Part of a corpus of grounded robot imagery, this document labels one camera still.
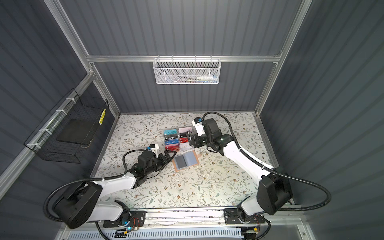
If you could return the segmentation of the black VIP card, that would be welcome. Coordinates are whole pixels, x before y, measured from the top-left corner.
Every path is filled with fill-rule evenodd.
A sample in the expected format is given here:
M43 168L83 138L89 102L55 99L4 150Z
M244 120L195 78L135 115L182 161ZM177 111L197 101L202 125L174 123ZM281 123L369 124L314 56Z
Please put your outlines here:
M183 155L176 156L174 160L177 171L187 167L187 162Z

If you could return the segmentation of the clear acrylic card holder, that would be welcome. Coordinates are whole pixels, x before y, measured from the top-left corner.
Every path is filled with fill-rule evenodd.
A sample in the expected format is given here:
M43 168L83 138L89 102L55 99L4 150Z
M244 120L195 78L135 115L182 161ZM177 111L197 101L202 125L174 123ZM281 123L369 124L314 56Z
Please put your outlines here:
M182 134L180 134L179 133L179 129L177 129L177 131L178 131L178 140L179 140L179 145L180 145L180 138L187 138L187 133L182 133Z

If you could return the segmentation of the pink leather card wallet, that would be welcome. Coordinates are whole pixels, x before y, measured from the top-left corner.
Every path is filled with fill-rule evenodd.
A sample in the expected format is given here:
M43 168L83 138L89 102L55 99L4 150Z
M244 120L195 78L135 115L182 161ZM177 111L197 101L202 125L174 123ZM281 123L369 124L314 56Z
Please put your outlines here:
M181 155L184 156L184 158L185 158L185 160L187 162L187 167L186 168L189 168L189 167L192 167L192 166L196 166L196 165L198 165L200 163L199 159L198 159L198 156L197 156L195 151L185 152L185 153L183 153ZM174 159L173 159L173 166L174 166L175 171L178 172L177 169L176 169L176 166L175 166L175 160Z

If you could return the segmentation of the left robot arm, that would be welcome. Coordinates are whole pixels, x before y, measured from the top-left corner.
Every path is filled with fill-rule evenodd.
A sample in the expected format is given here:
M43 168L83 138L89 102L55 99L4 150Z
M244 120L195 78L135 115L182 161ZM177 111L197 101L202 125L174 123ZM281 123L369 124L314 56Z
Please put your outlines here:
M65 184L54 190L45 200L43 212L55 222L63 222L70 229L84 223L115 222L119 227L135 224L129 207L119 200L104 197L122 190L135 189L159 173L176 156L175 151L156 154L150 148L139 150L138 161L131 169L106 178L89 178Z

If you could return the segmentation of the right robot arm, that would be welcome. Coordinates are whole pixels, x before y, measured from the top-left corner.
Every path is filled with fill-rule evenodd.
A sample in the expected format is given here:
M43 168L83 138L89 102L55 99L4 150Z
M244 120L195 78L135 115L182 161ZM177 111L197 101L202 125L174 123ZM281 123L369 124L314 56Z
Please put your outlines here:
M206 147L209 152L219 153L235 162L257 184L257 195L242 201L238 208L241 214L251 216L261 212L274 215L293 196L289 179L269 172L265 164L240 146L235 137L223 134L214 119L193 120L194 132L187 133L189 144L194 148Z

